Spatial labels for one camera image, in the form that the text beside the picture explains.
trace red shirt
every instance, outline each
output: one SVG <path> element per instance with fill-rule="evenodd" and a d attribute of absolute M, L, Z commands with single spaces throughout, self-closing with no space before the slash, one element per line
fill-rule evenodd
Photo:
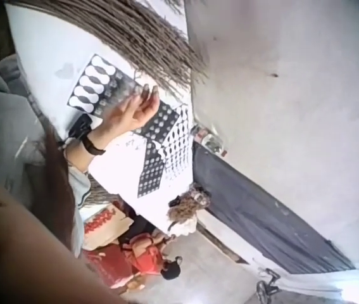
<path fill-rule="evenodd" d="M 148 233 L 142 233 L 133 237 L 130 240 L 129 246 L 132 247 L 135 242 L 143 239 L 153 240 Z M 124 252 L 126 254 L 126 259 L 142 274 L 160 274 L 161 269 L 159 264 L 162 261 L 162 254 L 153 243 L 146 248 L 146 251 L 142 255 L 137 257 L 132 251 Z"/>

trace wristwatch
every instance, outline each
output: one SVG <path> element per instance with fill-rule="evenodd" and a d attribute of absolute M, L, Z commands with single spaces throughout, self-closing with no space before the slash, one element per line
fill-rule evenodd
<path fill-rule="evenodd" d="M 105 150 L 97 149 L 97 147 L 93 145 L 93 142 L 91 142 L 91 140 L 88 138 L 87 134 L 81 138 L 81 141 L 86 151 L 88 151 L 88 153 L 91 155 L 103 155 L 104 152 L 106 152 Z"/>

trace white wall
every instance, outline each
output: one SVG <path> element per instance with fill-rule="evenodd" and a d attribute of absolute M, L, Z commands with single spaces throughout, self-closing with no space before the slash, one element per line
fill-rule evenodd
<path fill-rule="evenodd" d="M 187 17 L 208 59 L 197 118 L 233 167 L 359 268 L 359 0 L 193 1 Z"/>

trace brown hair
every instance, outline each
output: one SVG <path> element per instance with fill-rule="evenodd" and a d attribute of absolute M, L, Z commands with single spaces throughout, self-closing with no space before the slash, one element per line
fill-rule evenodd
<path fill-rule="evenodd" d="M 48 122 L 43 127 L 45 134 L 38 149 L 44 157 L 44 166 L 26 165 L 32 190 L 31 212 L 72 250 L 75 198 L 68 181 L 68 163 L 58 147 L 54 129 Z"/>

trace hand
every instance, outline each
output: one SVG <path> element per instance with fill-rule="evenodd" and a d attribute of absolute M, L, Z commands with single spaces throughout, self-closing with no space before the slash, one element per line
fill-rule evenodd
<path fill-rule="evenodd" d="M 99 128 L 112 139 L 116 138 L 143 127 L 156 114 L 159 106 L 158 87 L 154 86 L 150 95 L 149 86 L 146 84 L 141 95 L 133 94 L 107 111 Z"/>
<path fill-rule="evenodd" d="M 172 241 L 175 241 L 177 239 L 177 236 L 175 234 L 172 234 L 168 239 L 167 243 L 171 243 Z"/>

